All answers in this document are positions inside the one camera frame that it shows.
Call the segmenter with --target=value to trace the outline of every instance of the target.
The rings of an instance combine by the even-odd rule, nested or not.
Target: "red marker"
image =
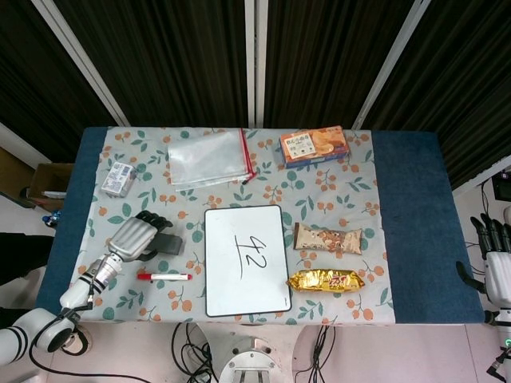
[[[191,274],[137,274],[138,279],[145,281],[189,281]]]

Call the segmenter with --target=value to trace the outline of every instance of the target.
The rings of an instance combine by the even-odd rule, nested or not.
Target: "table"
[[[85,131],[37,305],[58,312],[69,284],[93,197],[106,128]],[[373,132],[382,226],[397,323],[482,322],[477,294],[454,263],[468,264],[436,136]]]

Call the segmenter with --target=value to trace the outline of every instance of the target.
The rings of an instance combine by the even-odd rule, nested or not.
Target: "wrapped snack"
[[[330,291],[344,293],[358,291],[364,281],[353,270],[312,269],[300,270],[287,284],[297,291]]]
[[[362,229],[353,231],[313,230],[295,223],[295,249],[316,249],[362,254]]]

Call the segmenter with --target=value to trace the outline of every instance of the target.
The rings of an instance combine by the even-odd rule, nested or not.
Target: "handwritten number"
[[[268,265],[268,263],[266,262],[266,258],[264,258],[264,255],[261,255],[261,258],[264,261],[263,265],[259,265],[250,255],[245,255],[245,257],[247,258],[247,264],[249,266],[250,266],[250,261],[253,261],[253,263],[255,263],[257,266],[259,266],[261,269],[263,269],[264,267],[266,267]]]
[[[243,260],[241,257],[240,247],[254,249],[255,251],[257,251],[258,255],[261,255],[261,252],[259,250],[266,248],[266,243],[264,243],[260,239],[257,239],[256,237],[254,237],[252,235],[249,238],[250,238],[250,242],[252,242],[251,246],[250,245],[240,245],[238,243],[238,238],[236,236],[234,236],[234,242],[236,243],[236,249],[238,251],[238,259],[240,261],[240,280],[243,279]],[[250,255],[245,255],[245,259],[247,260],[247,266],[251,266],[250,261],[252,261],[255,265],[257,265],[257,267],[260,267],[261,269],[263,269],[267,266],[267,260],[266,260],[266,258],[264,258],[264,255],[261,255],[261,258],[263,259],[264,264],[256,262]]]

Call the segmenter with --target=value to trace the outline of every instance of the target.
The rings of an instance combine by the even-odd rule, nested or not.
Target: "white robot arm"
[[[94,295],[101,294],[117,276],[122,263],[138,259],[155,234],[171,226],[167,219],[148,211],[128,219],[110,240],[109,253],[92,263],[61,296],[58,316],[35,309],[0,330],[0,366],[17,361],[33,346],[50,353],[59,349],[79,322],[78,312],[93,308]]]
[[[481,214],[484,224],[472,217],[479,237],[479,247],[485,264],[485,282],[479,282],[465,272],[457,263],[458,274],[463,282],[475,288],[497,307],[499,311],[485,312],[485,322],[498,327],[503,351],[486,371],[500,381],[511,381],[511,226],[502,225],[495,219]],[[505,378],[497,372],[504,365]]]

